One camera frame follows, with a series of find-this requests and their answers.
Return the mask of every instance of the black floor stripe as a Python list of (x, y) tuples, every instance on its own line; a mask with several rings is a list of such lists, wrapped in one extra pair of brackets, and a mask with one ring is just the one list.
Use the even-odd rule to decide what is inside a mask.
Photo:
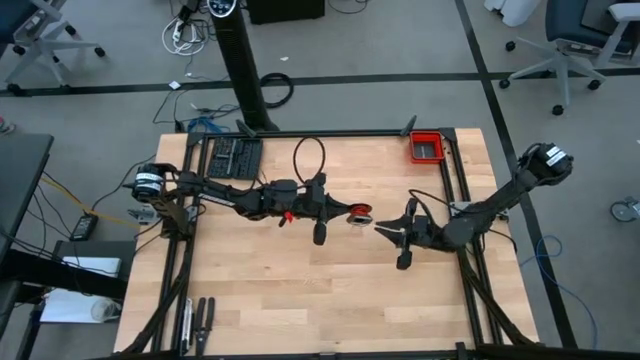
[[(351, 75), (351, 76), (322, 76), (292, 78), (296, 86), (308, 85), (344, 85), (369, 84), (391, 82), (427, 82), (427, 81), (478, 81), (480, 75), (476, 73), (433, 73), (433, 74), (380, 74), (380, 75)], [(231, 89), (230, 81), (185, 82), (192, 90)], [(283, 86), (284, 83), (274, 81), (267, 86)], [(111, 86), (80, 86), (67, 88), (24, 89), (22, 96), (57, 96), (57, 95), (93, 95), (119, 94), (135, 92), (169, 91), (168, 84), (138, 84)], [(0, 97), (11, 97), (12, 93), (0, 91)]]
[[(469, 18), (469, 13), (467, 12), (464, 0), (456, 0), (456, 7), (458, 8), (460, 19), (462, 20), (462, 25), (467, 35), (467, 41), (469, 42), (469, 47), (471, 48), (471, 53), (473, 54), (473, 60), (480, 74), (482, 88), (484, 89), (487, 101), (489, 102), (489, 109), (491, 111), (491, 115), (493, 116), (493, 121), (496, 125), (498, 136), (500, 137), (502, 150), (506, 155), (509, 168), (514, 169), (517, 166), (517, 156), (513, 148), (511, 136), (509, 135), (509, 130), (507, 129), (507, 124), (504, 120), (502, 110), (500, 109), (498, 99), (496, 98), (496, 93), (493, 89), (493, 85), (491, 84), (492, 79), (489, 72), (487, 71), (487, 66), (484, 62), (484, 59), (482, 58), (480, 45), (478, 44), (475, 32), (473, 31), (471, 19)], [(524, 212), (525, 221), (527, 223), (527, 230), (529, 231), (529, 236), (531, 237), (531, 244), (535, 248), (538, 240), (542, 237), (540, 225), (538, 223), (538, 217), (536, 215), (535, 209), (533, 208), (531, 198), (528, 196), (528, 194), (525, 194), (525, 196), (522, 197), (520, 203), (522, 211)], [(546, 254), (547, 249), (544, 246), (544, 243), (542, 243), (540, 247), (541, 254)], [(555, 274), (553, 273), (553, 267), (551, 266), (551, 262), (549, 261), (549, 259), (541, 258), (540, 264), (541, 267), (550, 275), (550, 277), (555, 280)], [(542, 276), (542, 278), (544, 279), (545, 290), (547, 292), (547, 297), (549, 298), (551, 311), (553, 312), (553, 317), (556, 323), (556, 327), (558, 328), (558, 334), (560, 335), (562, 345), (564, 347), (577, 348), (576, 339), (573, 334), (573, 330), (571, 329), (571, 323), (569, 322), (567, 310), (564, 306), (564, 302), (562, 301), (560, 289), (558, 289), (557, 285), (553, 284), (545, 278), (545, 276), (542, 274), (542, 270), (540, 271), (540, 276)]]

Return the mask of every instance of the red tray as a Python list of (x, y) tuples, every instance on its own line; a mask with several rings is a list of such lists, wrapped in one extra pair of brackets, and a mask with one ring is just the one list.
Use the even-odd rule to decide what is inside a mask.
[(411, 137), (411, 162), (414, 164), (440, 164), (444, 159), (442, 135), (437, 131), (413, 131)]

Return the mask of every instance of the robotic arm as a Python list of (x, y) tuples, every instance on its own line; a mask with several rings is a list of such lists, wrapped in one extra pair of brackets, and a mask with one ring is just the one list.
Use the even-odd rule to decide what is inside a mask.
[[(166, 180), (169, 173), (173, 180)], [(165, 184), (175, 182), (176, 188), (167, 190)], [(199, 197), (201, 200), (230, 207), (252, 221), (266, 217), (279, 217), (280, 227), (293, 219), (315, 220), (313, 242), (323, 245), (327, 236), (329, 220), (349, 214), (347, 222), (365, 226), (372, 222), (367, 204), (343, 204), (325, 194), (326, 175), (317, 174), (313, 179), (298, 186), (295, 180), (275, 180), (256, 189), (239, 190), (229, 185), (211, 181), (192, 172), (179, 172), (170, 164), (147, 164), (138, 169), (133, 184), (133, 197), (151, 204), (165, 220), (165, 229), (182, 237), (189, 237), (192, 223), (187, 210), (174, 200), (181, 196)]]
[[(396, 268), (406, 270), (411, 266), (411, 245), (445, 252), (464, 248), (468, 242), (489, 231), (500, 212), (516, 206), (522, 194), (537, 186), (557, 185), (571, 174), (572, 169), (573, 157), (554, 144), (534, 144), (520, 158), (511, 181), (487, 200), (472, 203), (465, 209), (454, 208), (458, 213), (444, 227), (435, 223), (426, 205), (414, 196), (401, 218), (377, 222), (376, 231), (401, 249)], [(426, 215), (416, 215), (418, 204)]]

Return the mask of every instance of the office chair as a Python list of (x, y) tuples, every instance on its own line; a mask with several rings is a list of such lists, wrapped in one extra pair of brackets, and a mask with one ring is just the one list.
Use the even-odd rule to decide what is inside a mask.
[[(0, 0), (0, 44), (13, 44), (13, 52), (22, 56), (20, 63), (5, 80), (10, 92), (21, 92), (20, 87), (14, 83), (15, 78), (40, 56), (60, 86), (68, 86), (60, 71), (64, 65), (60, 63), (55, 51), (92, 47), (99, 57), (106, 55), (97, 43), (57, 40), (63, 31), (79, 39), (76, 29), (69, 22), (63, 21), (62, 14), (58, 11), (65, 1)], [(53, 23), (58, 24), (45, 33), (46, 28)]]
[[(589, 59), (595, 68), (602, 68), (608, 62), (636, 66), (640, 63), (640, 51), (637, 40), (638, 34), (629, 23), (640, 21), (640, 3), (620, 3), (609, 6), (617, 27), (612, 35), (583, 26), (583, 15), (589, 0), (548, 0), (546, 10), (547, 40), (555, 42), (556, 49), (548, 49), (526, 39), (517, 38), (518, 42), (533, 47), (547, 59), (511, 74), (500, 81), (500, 88), (506, 89), (511, 85), (510, 80), (518, 79), (542, 71), (541, 77), (551, 75), (554, 70), (562, 94), (562, 103), (553, 107), (552, 113), (562, 115), (569, 106), (569, 70), (592, 78), (590, 90), (597, 90), (606, 78), (599, 72), (584, 66), (572, 56)], [(513, 51), (516, 43), (506, 44), (507, 51)]]

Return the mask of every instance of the wooden table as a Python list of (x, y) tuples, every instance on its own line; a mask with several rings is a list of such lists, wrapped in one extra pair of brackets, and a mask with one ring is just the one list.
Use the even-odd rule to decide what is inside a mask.
[[(482, 132), (456, 131), (472, 198), (484, 199), (496, 190), (496, 183)], [(377, 220), (398, 218), (410, 188), (445, 198), (440, 168), (411, 164), (407, 138), (322, 140), (327, 149), (327, 191), (345, 203), (371, 204)], [(185, 141), (186, 135), (162, 136), (156, 161), (180, 168)], [(265, 139), (262, 169), (269, 180), (295, 178), (292, 154), (298, 141)], [(302, 145), (298, 164), (304, 178), (317, 171), (320, 154), (315, 142)], [(249, 186), (249, 182), (229, 183)], [(425, 202), (436, 221), (446, 224), (446, 206), (430, 199)], [(334, 219), (326, 244), (318, 247), (312, 243), (314, 223), (310, 220), (279, 228), (280, 219), (251, 222), (229, 208), (214, 204), (207, 208), (198, 220), (189, 283), (194, 303), (209, 296), (217, 301), (207, 354), (443, 350), (459, 341), (473, 348), (454, 254), (415, 248), (413, 266), (398, 271), (398, 251), (373, 226), (357, 228), (344, 217)], [(502, 221), (496, 221), (494, 229), (508, 233)], [(156, 234), (149, 232), (139, 243)], [(535, 340), (536, 329), (511, 243), (488, 233), (486, 244), (496, 300), (522, 332)], [(154, 311), (166, 254), (167, 241), (156, 240), (136, 256), (115, 350), (126, 347)], [(479, 308), (485, 338), (489, 338), (486, 312), (482, 305)], [(169, 313), (165, 348), (173, 318)]]

